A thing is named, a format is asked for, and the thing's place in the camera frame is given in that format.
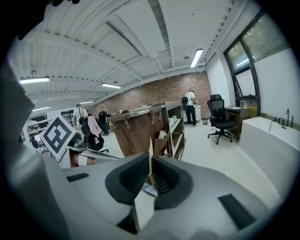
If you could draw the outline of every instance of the white cabinet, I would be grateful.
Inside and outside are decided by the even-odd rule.
[[[195,114],[196,114],[196,121],[201,121],[201,106],[195,106]],[[187,122],[187,114],[185,111],[183,111],[183,121]]]

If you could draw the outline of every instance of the fluorescent light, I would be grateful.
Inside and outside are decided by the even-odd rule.
[[[106,83],[101,84],[101,86],[104,86],[104,87],[110,87],[110,88],[121,88],[121,87],[119,87],[119,86],[110,85],[110,84],[106,84]]]
[[[46,109],[46,108],[49,108],[50,106],[47,106],[47,107],[40,107],[40,108],[36,108],[36,109],[33,109],[32,111],[37,111],[37,110],[42,110],[42,109]]]
[[[93,103],[94,101],[88,101],[88,102],[81,102],[80,104],[82,103]]]
[[[197,49],[196,50],[196,54],[195,54],[194,60],[192,62],[191,68],[193,68],[193,67],[196,66],[196,64],[197,64],[197,62],[198,62],[198,60],[199,60],[202,52],[203,52],[203,49]]]
[[[237,64],[236,66],[239,67],[240,65],[246,63],[246,62],[249,62],[249,59],[246,59],[246,60],[243,60],[242,62],[240,62],[239,64]]]
[[[26,84],[26,83],[48,82],[48,81],[49,81],[49,77],[32,77],[32,78],[19,80],[19,83]]]

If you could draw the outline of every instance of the black bag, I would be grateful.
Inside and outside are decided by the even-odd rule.
[[[183,98],[182,98],[182,110],[184,110],[184,111],[186,111],[187,110],[187,104],[188,104],[188,98],[186,97],[186,96],[184,96]]]
[[[80,125],[83,125],[83,121],[84,121],[85,117],[83,117],[83,116],[81,115],[80,108],[79,108],[79,114],[80,114],[79,124],[80,124]]]

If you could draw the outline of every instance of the white counter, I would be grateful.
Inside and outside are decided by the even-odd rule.
[[[243,121],[239,147],[258,165],[284,199],[300,166],[300,132],[257,117]]]
[[[201,106],[200,105],[197,105],[197,106],[194,106],[195,107],[195,113],[196,113],[196,121],[201,121]],[[188,119],[187,119],[187,114],[185,111],[183,111],[183,121],[184,122],[187,122]]]

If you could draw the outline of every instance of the man in white shirt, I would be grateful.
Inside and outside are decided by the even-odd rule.
[[[81,117],[87,118],[88,117],[88,113],[86,112],[86,110],[84,108],[81,107],[80,104],[77,104],[76,108],[74,109],[73,118],[72,118],[73,120],[76,121],[76,129],[77,130],[81,130],[81,127],[82,127],[82,125],[79,123],[79,119]]]
[[[191,90],[188,92],[185,97],[187,97],[187,109],[186,109],[186,115],[187,115],[187,123],[188,126],[191,127],[197,127],[196,124],[196,113],[195,113],[195,107],[196,105],[196,98],[195,98],[195,92]]]

